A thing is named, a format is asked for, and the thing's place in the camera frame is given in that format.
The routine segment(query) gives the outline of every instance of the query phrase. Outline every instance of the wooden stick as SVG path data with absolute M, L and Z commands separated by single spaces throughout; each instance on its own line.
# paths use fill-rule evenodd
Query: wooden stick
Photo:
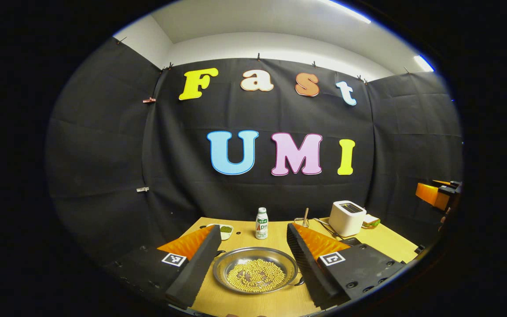
M 304 211 L 304 220 L 302 221 L 302 226 L 306 227 L 306 217 L 308 216 L 308 208 Z

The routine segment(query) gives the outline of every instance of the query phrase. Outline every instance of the black cloth backdrop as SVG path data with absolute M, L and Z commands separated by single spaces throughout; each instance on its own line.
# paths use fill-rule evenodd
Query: black cloth backdrop
M 199 89 L 201 98 L 179 100 L 185 72 L 205 68 L 219 75 Z M 269 72 L 273 90 L 242 90 L 246 70 Z M 318 77 L 318 96 L 295 92 L 301 72 Z M 339 81 L 353 88 L 356 106 L 344 102 Z M 150 96 L 157 102 L 144 104 Z M 243 158 L 238 132 L 259 132 L 247 173 L 223 175 L 211 165 L 206 136 L 221 130 L 232 133 L 231 162 Z M 298 147 L 306 134 L 322 135 L 322 173 L 271 175 L 276 144 L 270 137 L 277 132 L 290 133 Z M 160 74 L 112 38 L 73 74 L 55 105 L 46 171 L 58 215 L 100 264 L 139 245 L 171 241 L 199 217 L 248 221 L 261 206 L 270 221 L 302 217 L 306 207 L 310 217 L 327 217 L 332 202 L 344 199 L 424 243 L 439 217 L 415 196 L 416 183 L 460 180 L 460 135 L 435 74 L 365 85 L 332 70 L 256 58 L 195 62 Z M 356 143 L 352 175 L 337 173 L 340 139 Z M 136 192 L 145 186 L 148 192 Z

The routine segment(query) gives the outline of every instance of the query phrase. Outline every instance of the blue letter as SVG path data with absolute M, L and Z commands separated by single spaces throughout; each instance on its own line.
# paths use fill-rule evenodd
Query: blue letter
M 213 168 L 226 175 L 240 175 L 251 170 L 255 161 L 255 139 L 259 136 L 257 131 L 244 130 L 238 133 L 238 138 L 244 143 L 244 158 L 242 162 L 234 164 L 228 160 L 228 140 L 232 133 L 228 131 L 214 131 L 207 134 L 211 142 L 211 162 Z
M 353 92 L 353 89 L 348 86 L 348 83 L 345 81 L 336 82 L 336 87 L 340 88 L 340 92 L 342 92 L 342 97 L 344 97 L 345 102 L 348 103 L 348 105 L 354 106 L 356 105 L 357 101 L 352 98 L 352 95 L 350 92 Z

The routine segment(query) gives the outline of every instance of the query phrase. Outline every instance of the plastic bottle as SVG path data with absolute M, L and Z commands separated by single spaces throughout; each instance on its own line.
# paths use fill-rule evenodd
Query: plastic bottle
M 267 217 L 267 210 L 260 207 L 257 210 L 257 217 L 255 218 L 255 237 L 263 240 L 267 237 L 269 219 Z

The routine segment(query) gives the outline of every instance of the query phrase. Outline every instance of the ceiling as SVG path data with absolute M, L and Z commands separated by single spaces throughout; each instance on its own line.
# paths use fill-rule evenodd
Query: ceiling
M 151 14 L 170 40 L 233 32 L 273 32 L 334 44 L 394 74 L 420 72 L 419 53 L 379 26 L 319 0 L 180 0 Z

